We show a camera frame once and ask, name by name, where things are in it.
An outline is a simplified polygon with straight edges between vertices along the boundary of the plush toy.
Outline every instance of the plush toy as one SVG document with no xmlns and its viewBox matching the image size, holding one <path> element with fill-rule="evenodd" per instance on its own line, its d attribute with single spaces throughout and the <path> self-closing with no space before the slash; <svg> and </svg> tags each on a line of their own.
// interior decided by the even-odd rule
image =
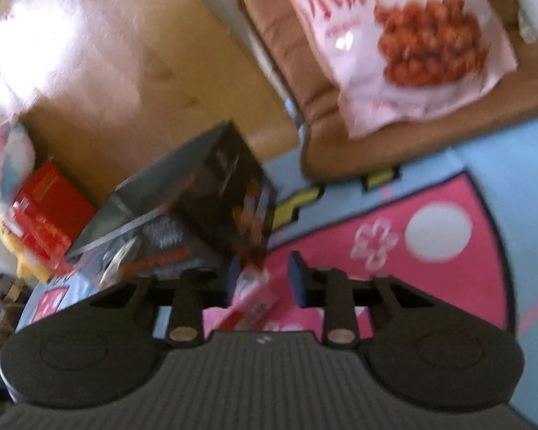
<svg viewBox="0 0 538 430">
<path fill-rule="evenodd" d="M 14 199 L 34 170 L 36 153 L 24 126 L 0 125 L 0 214 L 8 215 Z"/>
<path fill-rule="evenodd" d="M 18 259 L 16 276 L 28 279 L 34 276 L 40 283 L 47 283 L 51 273 L 45 268 L 32 253 L 26 249 L 23 242 L 4 223 L 4 218 L 0 216 L 0 240 L 12 254 Z"/>
</svg>

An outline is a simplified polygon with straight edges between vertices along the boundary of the ribbed plastic surface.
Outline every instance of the ribbed plastic surface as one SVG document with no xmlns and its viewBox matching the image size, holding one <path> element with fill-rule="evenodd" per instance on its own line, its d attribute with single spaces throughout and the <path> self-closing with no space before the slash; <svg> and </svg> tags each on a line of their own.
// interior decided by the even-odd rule
<svg viewBox="0 0 538 430">
<path fill-rule="evenodd" d="M 312 333 L 215 333 L 171 352 L 133 394 L 95 409 L 15 406 L 0 430 L 529 430 L 508 406 L 441 414 L 393 397 L 354 353 Z"/>
</svg>

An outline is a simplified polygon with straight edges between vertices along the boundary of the red box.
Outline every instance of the red box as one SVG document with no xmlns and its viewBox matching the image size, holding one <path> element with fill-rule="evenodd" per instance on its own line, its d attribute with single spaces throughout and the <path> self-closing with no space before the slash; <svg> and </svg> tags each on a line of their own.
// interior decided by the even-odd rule
<svg viewBox="0 0 538 430">
<path fill-rule="evenodd" d="M 64 254 L 95 212 L 52 163 L 30 177 L 14 202 L 14 221 L 26 248 L 60 276 L 71 270 Z"/>
</svg>

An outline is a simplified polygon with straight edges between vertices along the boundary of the wooden floor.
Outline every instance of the wooden floor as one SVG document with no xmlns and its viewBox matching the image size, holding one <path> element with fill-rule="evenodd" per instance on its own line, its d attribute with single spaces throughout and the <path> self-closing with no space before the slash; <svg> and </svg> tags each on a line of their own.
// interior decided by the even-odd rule
<svg viewBox="0 0 538 430">
<path fill-rule="evenodd" d="M 1 0 L 0 115 L 16 110 L 97 204 L 224 119 L 262 160 L 297 144 L 282 101 L 201 0 Z"/>
</svg>

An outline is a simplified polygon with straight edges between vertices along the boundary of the pink and blue play mat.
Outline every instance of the pink and blue play mat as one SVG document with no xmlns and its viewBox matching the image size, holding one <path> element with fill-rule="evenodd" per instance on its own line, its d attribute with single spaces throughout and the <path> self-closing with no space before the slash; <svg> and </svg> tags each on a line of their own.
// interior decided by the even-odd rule
<svg viewBox="0 0 538 430">
<path fill-rule="evenodd" d="M 514 332 L 526 364 L 511 404 L 538 426 L 538 119 L 326 185 L 302 176 L 299 153 L 266 166 L 282 202 L 268 276 L 285 274 L 288 254 L 298 250 L 311 266 L 336 267 L 354 278 L 391 274 Z M 38 287 L 19 328 L 94 291 L 79 276 Z M 368 316 L 357 313 L 366 337 Z M 305 329 L 319 325 L 321 316 L 286 299 L 263 327 Z"/>
</svg>

